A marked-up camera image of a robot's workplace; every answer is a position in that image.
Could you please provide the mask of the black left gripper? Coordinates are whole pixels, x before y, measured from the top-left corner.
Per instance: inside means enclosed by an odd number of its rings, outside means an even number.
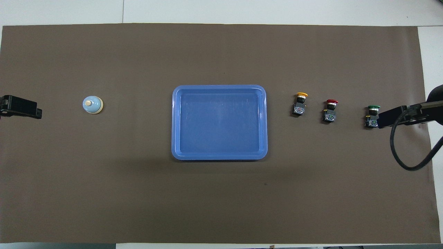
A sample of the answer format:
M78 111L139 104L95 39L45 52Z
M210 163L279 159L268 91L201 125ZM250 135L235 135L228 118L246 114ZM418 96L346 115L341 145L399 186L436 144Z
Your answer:
M28 118L42 118L42 110L37 107L37 102L13 95L4 95L0 101L0 115L2 117L21 116Z

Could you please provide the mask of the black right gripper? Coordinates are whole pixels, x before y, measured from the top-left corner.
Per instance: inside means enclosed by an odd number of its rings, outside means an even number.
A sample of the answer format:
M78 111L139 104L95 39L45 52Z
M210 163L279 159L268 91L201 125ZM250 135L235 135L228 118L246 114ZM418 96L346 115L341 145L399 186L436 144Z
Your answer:
M402 105L378 114L378 128L394 124L412 126L420 123L438 122L442 125L443 101L429 101L413 105Z

